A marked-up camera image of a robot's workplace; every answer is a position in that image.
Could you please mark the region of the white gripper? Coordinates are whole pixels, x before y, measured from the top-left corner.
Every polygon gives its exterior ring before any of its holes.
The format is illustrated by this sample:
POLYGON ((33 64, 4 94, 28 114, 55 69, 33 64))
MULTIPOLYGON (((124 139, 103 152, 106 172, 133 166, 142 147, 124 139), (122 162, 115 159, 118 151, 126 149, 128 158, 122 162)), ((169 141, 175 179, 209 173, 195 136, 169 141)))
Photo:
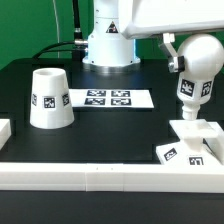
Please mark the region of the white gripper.
POLYGON ((175 34, 224 29, 224 0, 118 0, 120 32, 126 39, 162 34, 159 48, 170 73, 185 70, 173 47, 175 34))

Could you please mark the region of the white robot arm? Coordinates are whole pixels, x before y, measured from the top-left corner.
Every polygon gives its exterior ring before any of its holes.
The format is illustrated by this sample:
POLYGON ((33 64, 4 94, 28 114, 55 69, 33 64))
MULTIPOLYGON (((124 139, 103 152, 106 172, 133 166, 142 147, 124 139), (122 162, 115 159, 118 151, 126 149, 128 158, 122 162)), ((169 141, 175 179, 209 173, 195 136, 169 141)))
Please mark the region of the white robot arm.
POLYGON ((86 67, 109 72, 140 63, 137 39, 160 37, 169 69, 181 68, 172 43, 181 34, 224 29, 224 0, 93 0, 94 28, 88 36, 86 67))

